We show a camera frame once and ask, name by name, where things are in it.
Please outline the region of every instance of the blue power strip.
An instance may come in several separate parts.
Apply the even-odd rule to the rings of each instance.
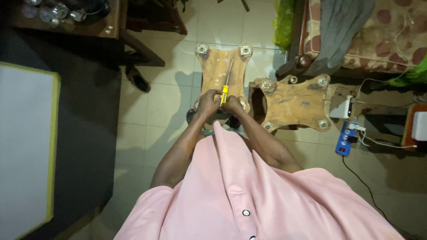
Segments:
[[[351,150],[351,143],[347,141],[348,137],[354,137],[356,135],[356,129],[349,129],[348,125],[352,123],[355,126],[357,126],[357,123],[353,122],[347,122],[345,121],[342,125],[341,134],[339,135],[338,143],[336,144],[335,152],[343,155],[348,156],[350,154]]]

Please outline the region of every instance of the yellow screwdriver handle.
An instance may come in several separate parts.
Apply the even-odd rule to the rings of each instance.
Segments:
[[[227,102],[227,93],[228,93],[228,86],[224,85],[224,88],[222,89],[221,105]]]

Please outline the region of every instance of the power strip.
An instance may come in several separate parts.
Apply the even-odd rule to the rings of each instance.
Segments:
[[[354,137],[358,128],[357,123],[345,121],[342,125],[341,134],[338,138],[338,143],[336,144],[335,152],[348,156],[351,150],[351,143],[348,141],[348,137]]]

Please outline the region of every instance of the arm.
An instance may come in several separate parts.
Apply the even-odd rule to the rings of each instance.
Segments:
[[[219,108],[219,100],[214,101],[217,94],[221,94],[221,91],[211,89],[200,98],[198,111],[193,120],[157,166],[150,188],[157,186],[174,188],[184,179],[200,131],[206,120]]]
[[[246,113],[240,101],[235,96],[227,98],[224,108],[231,111],[239,119],[249,137],[252,148],[269,166],[290,173],[302,170],[285,145]]]

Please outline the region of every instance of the hand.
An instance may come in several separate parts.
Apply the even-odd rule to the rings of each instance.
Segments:
[[[233,95],[227,97],[227,101],[225,102],[223,108],[233,114],[237,114],[239,111],[243,110],[240,100]]]
[[[217,97],[216,100],[214,100],[217,94],[222,94],[222,92],[220,90],[210,89],[202,95],[199,105],[197,106],[197,113],[200,113],[200,116],[208,119],[219,109],[221,98]]]

